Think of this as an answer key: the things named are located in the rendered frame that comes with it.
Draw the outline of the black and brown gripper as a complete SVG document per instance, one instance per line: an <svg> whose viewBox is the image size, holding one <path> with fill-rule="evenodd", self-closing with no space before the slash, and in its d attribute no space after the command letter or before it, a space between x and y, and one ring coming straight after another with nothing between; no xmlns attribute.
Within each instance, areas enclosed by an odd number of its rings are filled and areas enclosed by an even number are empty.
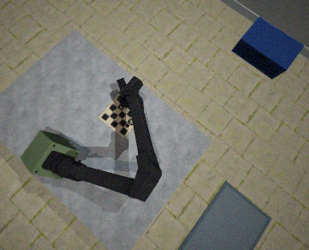
<svg viewBox="0 0 309 250"><path fill-rule="evenodd" d="M129 104L127 103L127 101L126 100L124 100L123 98L123 101L122 101L122 99L121 99L121 97L119 96L118 97L118 99L119 99L119 102L120 102L120 105L121 105L121 107L124 107L124 108L126 108L126 107L128 107L129 106Z"/></svg>

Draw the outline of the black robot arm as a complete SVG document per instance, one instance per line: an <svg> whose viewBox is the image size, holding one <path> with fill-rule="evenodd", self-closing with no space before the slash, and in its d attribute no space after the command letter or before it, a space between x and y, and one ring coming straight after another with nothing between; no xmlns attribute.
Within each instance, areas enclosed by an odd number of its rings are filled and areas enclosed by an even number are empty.
<svg viewBox="0 0 309 250"><path fill-rule="evenodd" d="M145 202L159 182L162 171L154 153L144 113L144 103L138 94L143 83L135 76L127 85L124 78L117 80L117 83L121 99L123 98L129 104L134 126L138 150L136 156L138 170L135 178L87 167L81 161L77 162L75 158L55 151L50 152L42 164L42 168L51 170L54 174L72 181L86 181Z"/></svg>

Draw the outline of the black and cream chessboard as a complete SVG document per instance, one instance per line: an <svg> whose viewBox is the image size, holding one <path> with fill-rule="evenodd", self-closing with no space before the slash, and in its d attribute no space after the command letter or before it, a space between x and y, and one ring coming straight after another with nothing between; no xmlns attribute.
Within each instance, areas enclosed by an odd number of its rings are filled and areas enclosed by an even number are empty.
<svg viewBox="0 0 309 250"><path fill-rule="evenodd" d="M123 138L127 137L127 135L131 132L134 128L133 124L130 123L132 120L131 112L129 106L126 108L120 108L120 102L118 95L109 105L108 107L102 112L102 114L98 117L102 122L116 131L119 135ZM116 125L113 125L113 122ZM129 127L126 127L126 124Z"/></svg>

